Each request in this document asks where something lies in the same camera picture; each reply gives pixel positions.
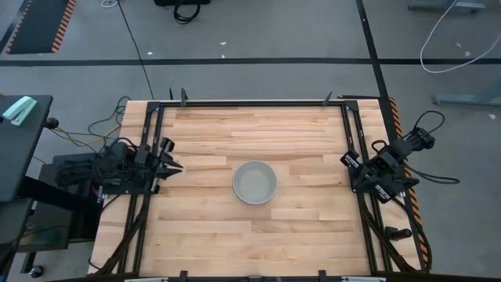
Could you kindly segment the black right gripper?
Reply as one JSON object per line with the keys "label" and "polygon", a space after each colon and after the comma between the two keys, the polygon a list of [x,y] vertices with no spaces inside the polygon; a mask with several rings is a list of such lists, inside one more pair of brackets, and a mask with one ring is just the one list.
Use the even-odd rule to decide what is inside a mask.
{"label": "black right gripper", "polygon": [[394,180],[391,163],[383,157],[373,157],[360,164],[357,161],[358,157],[356,151],[349,150],[340,159],[346,167],[356,169],[356,189],[375,189],[378,200],[383,204],[394,199],[395,195],[391,191],[386,191]]}

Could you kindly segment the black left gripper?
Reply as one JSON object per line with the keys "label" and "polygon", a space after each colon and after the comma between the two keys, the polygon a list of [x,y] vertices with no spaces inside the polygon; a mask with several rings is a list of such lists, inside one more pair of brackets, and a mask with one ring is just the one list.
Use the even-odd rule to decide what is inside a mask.
{"label": "black left gripper", "polygon": [[[175,168],[159,167],[167,165]],[[170,176],[181,173],[182,165],[174,161],[174,158],[166,151],[161,151],[157,156],[151,151],[151,146],[140,145],[135,153],[135,177],[137,179],[166,179]]]}

